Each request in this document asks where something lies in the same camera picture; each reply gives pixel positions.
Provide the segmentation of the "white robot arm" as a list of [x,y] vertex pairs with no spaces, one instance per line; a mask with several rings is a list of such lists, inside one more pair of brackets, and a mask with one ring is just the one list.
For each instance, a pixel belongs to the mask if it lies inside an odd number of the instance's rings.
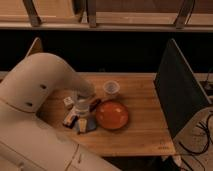
[[120,171],[37,117],[55,89],[88,98],[94,87],[62,58],[36,53],[0,82],[0,156],[22,171]]

